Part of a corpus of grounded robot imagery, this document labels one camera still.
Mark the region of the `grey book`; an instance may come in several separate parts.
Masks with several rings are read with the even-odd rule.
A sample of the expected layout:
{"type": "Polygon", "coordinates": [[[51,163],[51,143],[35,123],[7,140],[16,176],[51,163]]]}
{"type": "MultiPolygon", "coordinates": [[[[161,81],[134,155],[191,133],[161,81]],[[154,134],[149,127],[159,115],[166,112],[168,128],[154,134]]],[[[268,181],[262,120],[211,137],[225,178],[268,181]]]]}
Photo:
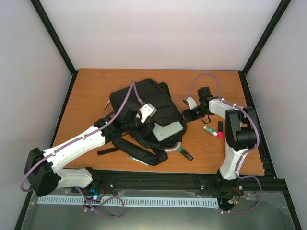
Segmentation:
{"type": "Polygon", "coordinates": [[[162,140],[180,132],[182,129],[183,126],[179,121],[173,122],[167,126],[161,126],[155,123],[152,132],[156,139],[161,142],[162,140]]]}

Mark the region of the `black student backpack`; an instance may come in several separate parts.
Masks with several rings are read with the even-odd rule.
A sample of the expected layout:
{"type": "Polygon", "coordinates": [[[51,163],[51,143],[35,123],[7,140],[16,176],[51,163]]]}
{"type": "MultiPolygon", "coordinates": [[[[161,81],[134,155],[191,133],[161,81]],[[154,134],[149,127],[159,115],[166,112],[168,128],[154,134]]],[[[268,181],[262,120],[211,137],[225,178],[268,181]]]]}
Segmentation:
{"type": "Polygon", "coordinates": [[[109,100],[113,111],[95,124],[102,127],[111,122],[102,133],[114,147],[98,151],[98,155],[121,150],[156,166],[181,147],[187,125],[166,83],[153,79],[133,82],[131,87],[111,93],[109,100]]]}

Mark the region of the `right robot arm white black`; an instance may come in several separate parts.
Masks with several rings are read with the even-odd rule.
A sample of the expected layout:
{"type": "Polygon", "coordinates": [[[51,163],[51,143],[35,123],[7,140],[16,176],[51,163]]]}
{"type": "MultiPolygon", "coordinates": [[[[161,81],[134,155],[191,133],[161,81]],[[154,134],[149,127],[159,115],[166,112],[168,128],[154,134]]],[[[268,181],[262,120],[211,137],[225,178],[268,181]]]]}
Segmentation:
{"type": "Polygon", "coordinates": [[[225,190],[237,185],[246,156],[260,144],[255,109],[238,106],[220,96],[214,97],[209,87],[198,89],[199,105],[190,95],[191,90],[183,99],[189,106],[189,109],[182,112],[187,123],[206,115],[218,115],[225,120],[225,160],[216,174],[216,189],[225,190]]]}

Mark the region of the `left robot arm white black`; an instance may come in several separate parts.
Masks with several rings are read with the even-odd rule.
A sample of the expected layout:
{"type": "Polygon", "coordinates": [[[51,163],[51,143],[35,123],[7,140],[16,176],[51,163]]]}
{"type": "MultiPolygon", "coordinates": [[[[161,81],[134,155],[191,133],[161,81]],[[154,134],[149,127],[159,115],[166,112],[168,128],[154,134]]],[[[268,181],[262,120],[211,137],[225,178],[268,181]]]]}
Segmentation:
{"type": "Polygon", "coordinates": [[[128,111],[122,122],[116,121],[116,116],[107,116],[60,145],[45,150],[32,149],[25,164],[23,181],[30,183],[29,191],[38,197],[67,187],[81,187],[89,193],[96,192],[100,181],[95,178],[91,167],[66,169],[65,166],[83,154],[121,137],[124,131],[147,126],[147,119],[155,112],[148,106],[138,111],[128,111]]]}

